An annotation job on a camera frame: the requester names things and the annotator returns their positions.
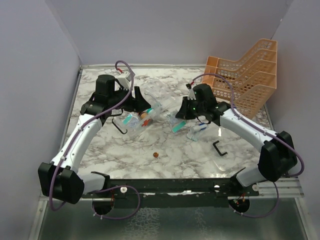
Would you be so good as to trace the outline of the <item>brown orange-cap medicine bottle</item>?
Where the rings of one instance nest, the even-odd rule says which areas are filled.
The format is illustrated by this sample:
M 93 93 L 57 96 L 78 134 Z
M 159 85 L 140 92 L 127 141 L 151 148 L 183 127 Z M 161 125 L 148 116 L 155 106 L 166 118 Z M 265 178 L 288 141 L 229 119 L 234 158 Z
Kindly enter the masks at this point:
M 148 113 L 146 111 L 139 113 L 140 120 L 145 120 L 148 117 Z

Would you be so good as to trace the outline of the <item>white green-label medicine bottle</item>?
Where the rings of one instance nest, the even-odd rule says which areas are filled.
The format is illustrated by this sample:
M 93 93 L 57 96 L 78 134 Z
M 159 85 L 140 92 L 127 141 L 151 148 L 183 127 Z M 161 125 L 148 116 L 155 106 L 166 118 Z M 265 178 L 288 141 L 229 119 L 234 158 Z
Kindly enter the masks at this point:
M 145 111 L 148 116 L 154 117 L 155 114 L 157 113 L 153 108 L 149 108 Z

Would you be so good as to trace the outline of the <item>clear plastic medicine box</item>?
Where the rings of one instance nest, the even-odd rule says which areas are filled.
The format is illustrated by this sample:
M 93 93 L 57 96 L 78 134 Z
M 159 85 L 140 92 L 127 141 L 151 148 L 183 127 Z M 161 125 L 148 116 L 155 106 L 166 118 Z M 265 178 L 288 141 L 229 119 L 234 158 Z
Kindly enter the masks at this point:
M 150 108 L 139 113 L 128 113 L 124 116 L 116 116 L 112 119 L 112 124 L 123 135 L 128 135 L 134 139 L 145 131 L 162 112 L 161 95 L 159 92 L 151 92 L 145 89 L 142 92 L 144 98 L 150 103 Z

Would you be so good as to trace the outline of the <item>white blue small bottle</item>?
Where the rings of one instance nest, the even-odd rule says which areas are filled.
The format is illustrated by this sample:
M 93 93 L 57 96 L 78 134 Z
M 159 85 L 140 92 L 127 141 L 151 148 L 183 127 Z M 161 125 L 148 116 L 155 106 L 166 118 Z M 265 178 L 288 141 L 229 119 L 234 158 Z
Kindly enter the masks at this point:
M 206 128 L 207 128 L 207 124 L 201 123 L 201 124 L 196 124 L 195 126 L 191 127 L 190 131 L 192 133 L 197 133 L 197 132 L 205 130 Z

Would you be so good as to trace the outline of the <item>small clear teal packet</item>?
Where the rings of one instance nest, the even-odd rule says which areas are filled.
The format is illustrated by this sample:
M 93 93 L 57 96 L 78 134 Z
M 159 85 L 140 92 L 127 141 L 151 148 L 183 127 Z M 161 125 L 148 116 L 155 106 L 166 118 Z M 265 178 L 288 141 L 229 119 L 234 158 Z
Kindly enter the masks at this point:
M 186 137 L 194 142 L 197 142 L 199 139 L 200 131 L 189 130 Z

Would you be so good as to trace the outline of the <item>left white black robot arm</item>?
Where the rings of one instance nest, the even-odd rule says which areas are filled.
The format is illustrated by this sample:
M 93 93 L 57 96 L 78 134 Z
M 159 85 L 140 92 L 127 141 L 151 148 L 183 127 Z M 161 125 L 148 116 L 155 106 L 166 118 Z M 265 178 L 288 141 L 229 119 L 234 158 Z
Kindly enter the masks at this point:
M 130 72 L 118 77 L 98 76 L 95 91 L 82 105 L 77 124 L 64 146 L 49 163 L 43 162 L 38 168 L 44 196 L 76 204 L 86 193 L 94 192 L 101 198 L 110 193 L 108 175 L 92 172 L 79 176 L 78 170 L 92 139 L 107 118 L 113 117 L 113 110 L 139 113 L 151 107 L 140 88 L 134 86 L 134 76 Z

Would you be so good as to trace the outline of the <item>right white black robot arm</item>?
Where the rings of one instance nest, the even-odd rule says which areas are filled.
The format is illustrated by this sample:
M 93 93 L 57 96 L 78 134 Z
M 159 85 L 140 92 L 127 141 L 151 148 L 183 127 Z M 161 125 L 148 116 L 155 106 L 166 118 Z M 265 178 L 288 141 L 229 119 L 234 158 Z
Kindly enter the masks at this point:
M 213 91 L 205 83 L 190 89 L 175 117 L 182 120 L 205 117 L 208 123 L 232 131 L 260 153 L 256 166 L 245 167 L 231 177 L 229 189 L 236 196 L 242 195 L 252 184 L 276 182 L 298 163 L 289 133 L 265 129 L 240 114 L 229 103 L 217 102 Z

